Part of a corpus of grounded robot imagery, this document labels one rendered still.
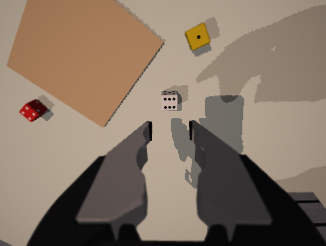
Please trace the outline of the white die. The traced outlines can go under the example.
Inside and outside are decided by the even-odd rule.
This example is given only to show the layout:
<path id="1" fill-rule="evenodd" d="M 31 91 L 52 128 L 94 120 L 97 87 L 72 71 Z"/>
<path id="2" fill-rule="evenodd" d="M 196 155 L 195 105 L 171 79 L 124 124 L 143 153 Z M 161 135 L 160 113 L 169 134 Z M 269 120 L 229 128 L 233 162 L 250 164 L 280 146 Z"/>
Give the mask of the white die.
<path id="1" fill-rule="evenodd" d="M 161 107 L 162 107 L 162 111 L 178 110 L 178 93 L 177 93 L 177 91 L 162 91 Z"/>

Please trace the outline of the red die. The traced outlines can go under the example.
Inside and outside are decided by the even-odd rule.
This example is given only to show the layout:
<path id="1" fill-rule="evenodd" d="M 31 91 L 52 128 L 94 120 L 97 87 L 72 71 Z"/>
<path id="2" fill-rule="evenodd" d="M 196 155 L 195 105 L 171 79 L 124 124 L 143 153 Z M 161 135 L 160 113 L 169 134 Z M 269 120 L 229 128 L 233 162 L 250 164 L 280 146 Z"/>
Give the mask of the red die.
<path id="1" fill-rule="evenodd" d="M 37 99 L 26 103 L 19 111 L 30 122 L 40 118 L 48 109 Z"/>

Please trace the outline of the yellow die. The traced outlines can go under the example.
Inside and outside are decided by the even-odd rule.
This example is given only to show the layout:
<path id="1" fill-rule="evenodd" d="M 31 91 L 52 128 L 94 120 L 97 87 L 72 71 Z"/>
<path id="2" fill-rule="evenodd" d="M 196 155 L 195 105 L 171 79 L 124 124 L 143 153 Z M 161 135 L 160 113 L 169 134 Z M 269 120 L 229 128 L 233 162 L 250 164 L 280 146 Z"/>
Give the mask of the yellow die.
<path id="1" fill-rule="evenodd" d="M 191 50 L 196 50 L 210 43 L 210 37 L 205 23 L 186 31 L 185 36 Z"/>

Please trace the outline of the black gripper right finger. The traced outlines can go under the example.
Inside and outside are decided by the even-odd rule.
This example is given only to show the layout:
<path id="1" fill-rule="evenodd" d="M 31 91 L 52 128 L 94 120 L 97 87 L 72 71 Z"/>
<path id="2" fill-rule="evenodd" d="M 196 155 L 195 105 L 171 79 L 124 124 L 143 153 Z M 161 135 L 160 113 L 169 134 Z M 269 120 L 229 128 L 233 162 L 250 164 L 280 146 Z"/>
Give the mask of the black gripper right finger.
<path id="1" fill-rule="evenodd" d="M 250 246 L 326 246 L 297 202 L 246 154 L 189 121 L 198 175 L 199 219 L 221 224 L 228 240 Z"/>

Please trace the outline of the tan flat mat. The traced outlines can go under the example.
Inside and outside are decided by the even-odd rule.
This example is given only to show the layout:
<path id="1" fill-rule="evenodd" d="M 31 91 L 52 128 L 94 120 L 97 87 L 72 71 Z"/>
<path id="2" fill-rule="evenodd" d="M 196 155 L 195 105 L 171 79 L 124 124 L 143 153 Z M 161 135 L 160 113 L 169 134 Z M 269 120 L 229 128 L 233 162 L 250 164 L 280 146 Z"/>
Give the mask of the tan flat mat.
<path id="1" fill-rule="evenodd" d="M 163 43 L 114 0 L 27 0 L 7 67 L 103 128 Z"/>

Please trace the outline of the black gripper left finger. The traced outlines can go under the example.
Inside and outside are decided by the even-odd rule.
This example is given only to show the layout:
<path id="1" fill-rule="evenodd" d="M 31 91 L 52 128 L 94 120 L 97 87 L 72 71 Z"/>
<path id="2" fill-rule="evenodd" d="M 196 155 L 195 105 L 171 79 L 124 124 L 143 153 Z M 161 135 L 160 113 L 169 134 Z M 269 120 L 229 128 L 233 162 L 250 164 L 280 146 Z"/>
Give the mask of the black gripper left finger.
<path id="1" fill-rule="evenodd" d="M 123 224 L 137 230 L 147 217 L 142 169 L 150 141 L 152 122 L 146 121 L 99 156 L 52 204 L 26 246 L 94 246 L 118 240 Z"/>

